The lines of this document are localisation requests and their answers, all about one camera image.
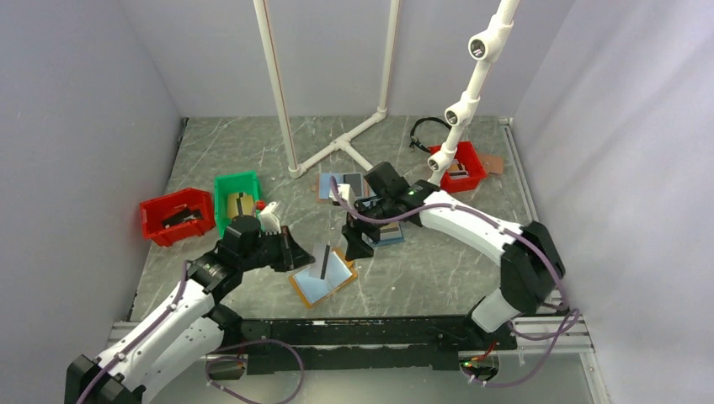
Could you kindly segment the light grey striped card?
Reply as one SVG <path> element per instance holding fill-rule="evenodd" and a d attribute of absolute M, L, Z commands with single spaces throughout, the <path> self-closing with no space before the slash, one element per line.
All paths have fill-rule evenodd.
<path fill-rule="evenodd" d="M 328 273 L 328 262 L 332 252 L 332 247 L 327 242 L 318 242 L 312 251 L 315 262 L 311 269 L 311 276 L 319 280 L 325 280 Z"/>

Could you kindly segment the orange card holder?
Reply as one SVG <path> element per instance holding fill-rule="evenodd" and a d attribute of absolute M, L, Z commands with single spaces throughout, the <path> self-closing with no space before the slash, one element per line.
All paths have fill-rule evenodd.
<path fill-rule="evenodd" d="M 312 266 L 313 264 L 290 276 L 292 287 L 308 308 L 315 307 L 358 278 L 354 261 L 348 261 L 338 247 L 332 247 L 325 280 L 311 276 Z"/>

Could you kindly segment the beige striped credit card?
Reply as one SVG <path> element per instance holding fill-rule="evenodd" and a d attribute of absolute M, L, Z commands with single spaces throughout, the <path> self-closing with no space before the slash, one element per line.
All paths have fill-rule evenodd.
<path fill-rule="evenodd" d="M 254 215 L 255 201 L 251 194 L 239 193 L 235 199 L 236 214 Z"/>

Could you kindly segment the dark grey credit card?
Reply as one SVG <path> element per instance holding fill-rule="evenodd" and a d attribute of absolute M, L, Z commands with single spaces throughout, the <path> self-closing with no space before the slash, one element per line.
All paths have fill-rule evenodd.
<path fill-rule="evenodd" d="M 203 215 L 199 209 L 192 210 L 186 207 L 164 218 L 161 223 L 164 228 L 170 228 L 190 221 L 199 221 L 202 219 Z"/>

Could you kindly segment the grey striped credit card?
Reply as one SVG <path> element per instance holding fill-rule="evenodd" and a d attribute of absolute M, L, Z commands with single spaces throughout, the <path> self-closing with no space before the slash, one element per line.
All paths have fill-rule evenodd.
<path fill-rule="evenodd" d="M 452 180 L 469 177 L 469 172 L 467 171 L 466 166 L 459 162 L 454 162 L 453 164 L 451 164 L 450 167 L 447 169 L 447 174 Z"/>

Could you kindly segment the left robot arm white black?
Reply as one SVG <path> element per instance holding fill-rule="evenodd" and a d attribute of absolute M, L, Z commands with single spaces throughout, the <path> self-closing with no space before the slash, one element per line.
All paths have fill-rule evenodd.
<path fill-rule="evenodd" d="M 258 218 L 238 216 L 208 252 L 187 260 L 176 287 L 117 343 L 67 368 L 65 403 L 148 403 L 200 357 L 229 354 L 242 341 L 242 318 L 221 301 L 250 270 L 278 273 L 315 258 L 287 226 L 263 230 Z"/>

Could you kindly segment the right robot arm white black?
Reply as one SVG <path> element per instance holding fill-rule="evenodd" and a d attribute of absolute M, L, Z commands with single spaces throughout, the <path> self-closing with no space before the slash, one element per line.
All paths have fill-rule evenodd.
<path fill-rule="evenodd" d="M 530 315 L 562 285 L 566 273 L 547 228 L 538 221 L 527 225 L 488 215 L 451 196 L 426 180 L 409 183 L 389 162 L 366 175 L 376 200 L 355 199 L 351 187 L 331 178 L 330 198 L 346 209 L 342 234 L 349 260 L 370 258 L 381 228 L 411 222 L 466 244 L 494 262 L 500 270 L 499 287 L 469 311 L 464 338 L 474 349 L 492 343 L 497 330 L 520 315 Z"/>

